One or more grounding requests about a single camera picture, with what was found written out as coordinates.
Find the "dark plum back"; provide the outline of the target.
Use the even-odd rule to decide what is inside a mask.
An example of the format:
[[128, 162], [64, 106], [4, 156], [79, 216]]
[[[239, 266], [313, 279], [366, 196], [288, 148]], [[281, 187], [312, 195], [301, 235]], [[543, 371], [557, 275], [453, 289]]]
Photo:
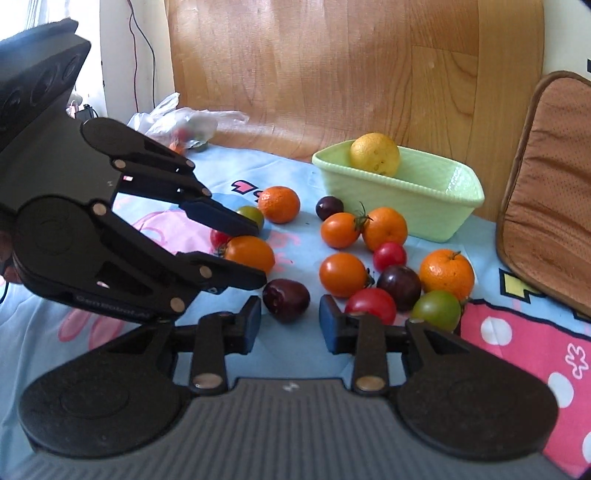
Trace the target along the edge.
[[342, 213], [343, 211], [345, 211], [345, 207], [342, 200], [339, 200], [339, 198], [336, 198], [335, 196], [325, 196], [318, 200], [317, 205], [315, 205], [315, 214], [322, 221], [327, 220], [332, 215]]

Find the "orange tomato front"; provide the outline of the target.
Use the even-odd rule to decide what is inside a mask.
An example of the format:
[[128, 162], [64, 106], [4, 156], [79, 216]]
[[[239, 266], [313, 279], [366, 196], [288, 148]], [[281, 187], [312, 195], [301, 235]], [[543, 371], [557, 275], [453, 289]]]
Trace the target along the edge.
[[270, 274], [276, 264], [273, 248], [256, 236], [231, 238], [221, 252], [228, 261], [262, 270], [266, 274]]

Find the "small pink-red tomato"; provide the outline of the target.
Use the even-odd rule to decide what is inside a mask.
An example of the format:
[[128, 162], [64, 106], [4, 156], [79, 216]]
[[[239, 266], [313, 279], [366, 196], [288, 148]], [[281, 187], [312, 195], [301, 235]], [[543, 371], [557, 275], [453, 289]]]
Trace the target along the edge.
[[391, 266], [406, 266], [407, 260], [408, 256], [405, 248], [395, 242], [382, 244], [373, 254], [374, 267], [379, 273], [384, 272]]

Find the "Peppa Pig blue tablecloth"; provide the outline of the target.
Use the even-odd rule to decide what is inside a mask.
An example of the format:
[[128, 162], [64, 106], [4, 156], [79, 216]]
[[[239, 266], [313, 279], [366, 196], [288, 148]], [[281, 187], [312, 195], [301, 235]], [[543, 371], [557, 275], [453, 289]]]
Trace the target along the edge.
[[[211, 147], [194, 155], [195, 173], [215, 199], [231, 209], [250, 205], [270, 186], [293, 189], [301, 211], [286, 225], [266, 224], [273, 277], [304, 284], [311, 304], [291, 324], [263, 317], [252, 353], [228, 359], [238, 377], [339, 377], [353, 360], [325, 347], [318, 323], [324, 294], [318, 270], [331, 254], [322, 241], [315, 204], [325, 195], [322, 173], [310, 164], [253, 150]], [[538, 375], [557, 398], [559, 421], [547, 456], [572, 476], [590, 464], [590, 326], [581, 315], [515, 277], [498, 258], [492, 222], [470, 217], [449, 241], [472, 264], [475, 285], [461, 322], [466, 340]], [[29, 383], [47, 371], [126, 333], [128, 323], [69, 308], [18, 285], [1, 288], [1, 469], [31, 454], [17, 403]]]

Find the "green tomato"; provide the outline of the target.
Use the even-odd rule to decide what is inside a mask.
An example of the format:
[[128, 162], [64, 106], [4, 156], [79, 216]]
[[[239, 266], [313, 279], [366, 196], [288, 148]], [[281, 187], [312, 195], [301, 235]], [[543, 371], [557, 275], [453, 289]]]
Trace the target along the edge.
[[450, 292], [434, 290], [423, 294], [411, 311], [410, 318], [423, 320], [441, 330], [453, 332], [460, 323], [462, 307]]
[[256, 207], [250, 206], [250, 205], [246, 205], [246, 206], [242, 206], [242, 207], [239, 207], [238, 209], [236, 209], [236, 212], [238, 212], [238, 214], [245, 216], [246, 218], [249, 218], [250, 220], [256, 222], [256, 225], [259, 228], [259, 231], [263, 230], [264, 216], [263, 216], [263, 213], [260, 212], [259, 208], [256, 208]]

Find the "light green rectangular bowl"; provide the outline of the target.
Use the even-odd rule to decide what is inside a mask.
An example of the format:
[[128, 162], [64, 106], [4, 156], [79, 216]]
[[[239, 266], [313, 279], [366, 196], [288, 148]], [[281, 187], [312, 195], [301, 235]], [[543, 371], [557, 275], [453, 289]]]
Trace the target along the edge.
[[405, 217], [410, 235], [443, 243], [485, 202], [478, 176], [464, 163], [402, 147], [401, 166], [391, 178], [349, 166], [352, 144], [329, 146], [311, 158], [325, 192], [341, 199], [346, 210], [393, 208]]

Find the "brown seat cushion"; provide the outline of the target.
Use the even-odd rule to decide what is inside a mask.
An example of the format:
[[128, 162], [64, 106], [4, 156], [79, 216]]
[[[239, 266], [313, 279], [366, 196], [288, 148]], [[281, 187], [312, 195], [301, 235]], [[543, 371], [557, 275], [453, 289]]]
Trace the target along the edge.
[[513, 273], [590, 315], [590, 82], [546, 75], [530, 102], [497, 219]]

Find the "large yellow citrus fruit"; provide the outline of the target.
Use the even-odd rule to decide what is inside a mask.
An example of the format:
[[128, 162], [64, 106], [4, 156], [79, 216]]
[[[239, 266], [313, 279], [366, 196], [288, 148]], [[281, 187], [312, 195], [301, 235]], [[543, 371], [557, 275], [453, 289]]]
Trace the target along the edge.
[[394, 177], [401, 165], [400, 149], [385, 134], [367, 133], [349, 147], [349, 165], [366, 172]]

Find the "orange tomato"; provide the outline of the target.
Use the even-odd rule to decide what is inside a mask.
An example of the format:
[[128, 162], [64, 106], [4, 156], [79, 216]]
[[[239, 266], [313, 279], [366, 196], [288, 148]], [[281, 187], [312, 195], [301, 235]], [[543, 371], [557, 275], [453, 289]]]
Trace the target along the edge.
[[334, 249], [348, 248], [359, 239], [369, 221], [367, 214], [335, 213], [322, 222], [322, 240]]
[[349, 299], [374, 283], [365, 264], [351, 253], [335, 253], [322, 261], [318, 270], [322, 286], [337, 298]]
[[270, 274], [276, 264], [273, 248], [256, 236], [231, 238], [221, 252], [228, 261], [262, 270], [266, 274]]

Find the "clear plastic bag of fruit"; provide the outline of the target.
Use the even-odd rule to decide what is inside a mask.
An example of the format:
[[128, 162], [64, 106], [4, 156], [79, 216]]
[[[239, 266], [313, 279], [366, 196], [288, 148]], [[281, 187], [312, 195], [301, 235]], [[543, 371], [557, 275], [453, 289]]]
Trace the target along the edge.
[[240, 111], [193, 110], [178, 104], [179, 94], [172, 93], [150, 112], [135, 113], [127, 126], [177, 153], [184, 153], [204, 147], [221, 127], [249, 121], [249, 115]]

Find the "red tomato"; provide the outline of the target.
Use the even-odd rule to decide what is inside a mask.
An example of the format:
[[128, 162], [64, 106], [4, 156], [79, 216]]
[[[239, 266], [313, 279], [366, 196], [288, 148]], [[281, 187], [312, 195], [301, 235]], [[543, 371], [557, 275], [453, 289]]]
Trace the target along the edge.
[[213, 251], [221, 250], [231, 239], [231, 235], [215, 229], [211, 229], [209, 232], [209, 241], [211, 242], [211, 248]]
[[387, 291], [380, 288], [366, 288], [349, 298], [345, 312], [367, 313], [379, 318], [384, 325], [393, 325], [398, 309], [393, 297]]

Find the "dark purple plum front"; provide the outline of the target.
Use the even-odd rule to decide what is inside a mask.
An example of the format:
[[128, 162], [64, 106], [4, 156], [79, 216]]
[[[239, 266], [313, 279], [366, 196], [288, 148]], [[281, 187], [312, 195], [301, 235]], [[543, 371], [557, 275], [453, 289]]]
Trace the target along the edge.
[[263, 287], [263, 304], [277, 321], [294, 322], [304, 315], [310, 303], [310, 292], [301, 282], [280, 278]]

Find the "wooden headboard panel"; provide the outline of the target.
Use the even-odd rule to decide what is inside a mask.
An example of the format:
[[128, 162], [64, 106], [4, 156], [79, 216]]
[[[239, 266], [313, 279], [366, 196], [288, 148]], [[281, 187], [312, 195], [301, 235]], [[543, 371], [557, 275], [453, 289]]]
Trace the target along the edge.
[[218, 145], [308, 161], [380, 131], [468, 164], [497, 217], [542, 75], [539, 1], [192, 1], [165, 5], [174, 86], [236, 110]]

